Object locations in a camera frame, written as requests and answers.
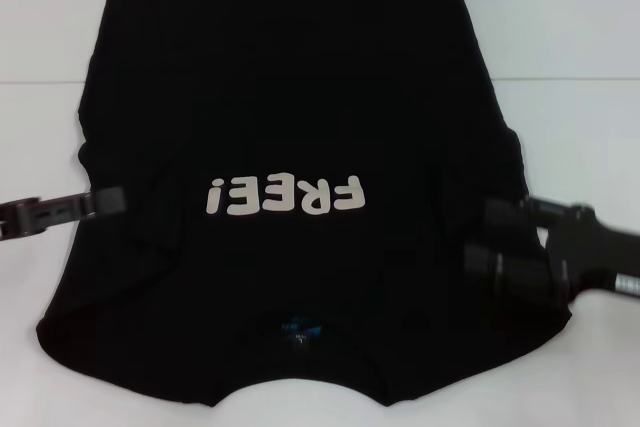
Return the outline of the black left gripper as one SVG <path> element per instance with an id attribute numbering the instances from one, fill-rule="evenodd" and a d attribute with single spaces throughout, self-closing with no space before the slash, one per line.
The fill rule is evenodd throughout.
<path id="1" fill-rule="evenodd" d="M 1 241 L 38 235 L 61 224 L 119 214 L 126 210 L 120 187 L 40 200 L 30 197 L 1 204 Z"/>

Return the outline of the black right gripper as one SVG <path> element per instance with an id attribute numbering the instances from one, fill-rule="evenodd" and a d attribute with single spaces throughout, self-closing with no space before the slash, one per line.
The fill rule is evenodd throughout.
<path id="1" fill-rule="evenodd" d="M 489 199 L 484 220 L 492 227 L 546 229 L 549 265 L 467 244 L 464 273 L 471 285 L 496 297 L 558 298 L 562 305 L 587 290 L 639 297 L 639 237 L 604 226 L 587 205 Z"/>

